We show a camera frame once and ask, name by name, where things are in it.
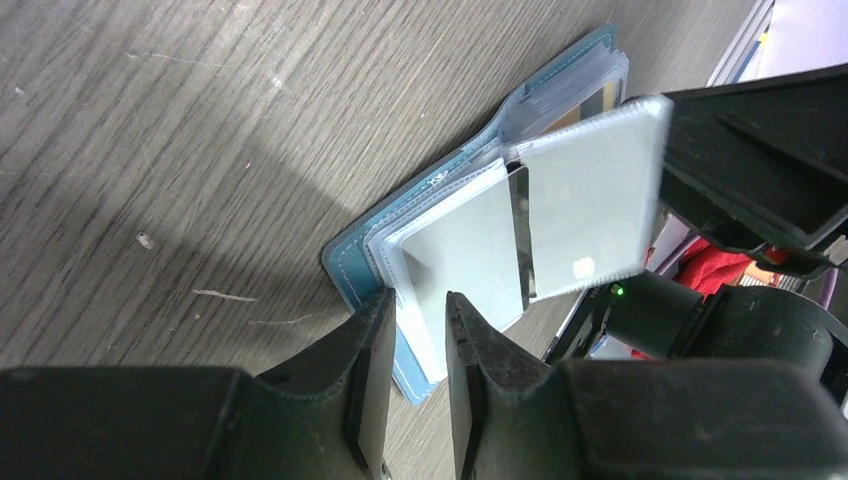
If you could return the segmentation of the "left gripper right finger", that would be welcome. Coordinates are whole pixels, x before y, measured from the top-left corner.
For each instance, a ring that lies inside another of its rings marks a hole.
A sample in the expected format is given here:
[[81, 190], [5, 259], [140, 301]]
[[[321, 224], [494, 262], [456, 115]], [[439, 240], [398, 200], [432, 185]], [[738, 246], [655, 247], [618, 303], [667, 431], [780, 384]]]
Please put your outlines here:
[[843, 479], [847, 422], [774, 360], [550, 366], [446, 296], [460, 479]]

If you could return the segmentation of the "dark grey credit card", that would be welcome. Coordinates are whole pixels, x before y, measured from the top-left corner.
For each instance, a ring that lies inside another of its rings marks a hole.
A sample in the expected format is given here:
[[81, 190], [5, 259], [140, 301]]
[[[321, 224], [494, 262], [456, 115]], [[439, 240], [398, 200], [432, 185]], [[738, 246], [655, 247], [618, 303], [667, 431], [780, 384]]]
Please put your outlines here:
[[642, 97], [507, 149], [525, 301], [643, 270], [673, 109]]

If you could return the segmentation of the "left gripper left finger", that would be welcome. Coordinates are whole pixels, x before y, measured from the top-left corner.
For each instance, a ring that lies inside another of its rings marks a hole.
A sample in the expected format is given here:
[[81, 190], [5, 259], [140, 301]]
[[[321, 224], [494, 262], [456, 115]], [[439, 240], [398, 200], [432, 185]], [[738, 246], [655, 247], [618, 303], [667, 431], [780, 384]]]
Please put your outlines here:
[[5, 479], [383, 479], [395, 293], [260, 375], [230, 367], [1, 374]]

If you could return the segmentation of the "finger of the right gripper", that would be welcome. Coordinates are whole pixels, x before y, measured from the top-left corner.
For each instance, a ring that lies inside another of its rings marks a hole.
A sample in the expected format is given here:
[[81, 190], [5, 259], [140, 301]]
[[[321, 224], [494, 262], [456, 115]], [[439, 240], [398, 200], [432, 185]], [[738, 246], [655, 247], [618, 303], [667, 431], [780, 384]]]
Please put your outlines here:
[[676, 91], [660, 188], [692, 231], [775, 273], [847, 266], [847, 68]]

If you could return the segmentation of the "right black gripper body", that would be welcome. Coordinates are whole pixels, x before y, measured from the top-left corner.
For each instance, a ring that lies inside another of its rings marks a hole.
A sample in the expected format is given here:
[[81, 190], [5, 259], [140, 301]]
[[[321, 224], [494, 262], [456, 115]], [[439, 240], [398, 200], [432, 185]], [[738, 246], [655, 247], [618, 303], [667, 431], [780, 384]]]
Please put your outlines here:
[[543, 359], [589, 355], [603, 336], [650, 359], [774, 359], [847, 395], [847, 327], [816, 302], [769, 286], [702, 295], [654, 272], [585, 291]]

